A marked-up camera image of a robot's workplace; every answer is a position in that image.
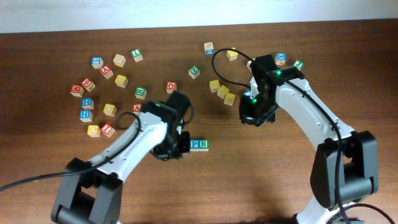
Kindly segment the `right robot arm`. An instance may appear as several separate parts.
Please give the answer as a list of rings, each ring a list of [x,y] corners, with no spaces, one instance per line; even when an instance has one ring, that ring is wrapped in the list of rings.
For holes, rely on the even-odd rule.
[[[379,187],[377,141],[339,119],[314,93],[295,66],[278,68],[272,55],[248,62],[252,78],[239,104],[239,118],[257,127],[285,110],[316,154],[310,176],[313,196],[293,223],[333,223],[340,209],[362,202]]]

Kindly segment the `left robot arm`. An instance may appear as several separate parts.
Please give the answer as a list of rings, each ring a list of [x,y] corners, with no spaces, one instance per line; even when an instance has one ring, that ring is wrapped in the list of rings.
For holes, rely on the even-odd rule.
[[[58,189],[52,221],[119,223],[124,182],[146,154],[167,161],[190,151],[190,135],[183,130],[190,105],[188,96],[179,91],[164,103],[148,101],[103,152],[88,161],[72,159]]]

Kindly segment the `blue P block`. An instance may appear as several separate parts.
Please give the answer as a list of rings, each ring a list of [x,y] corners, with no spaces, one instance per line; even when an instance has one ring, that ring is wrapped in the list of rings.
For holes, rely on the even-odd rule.
[[[200,150],[200,140],[191,139],[190,140],[190,151],[197,152]]]

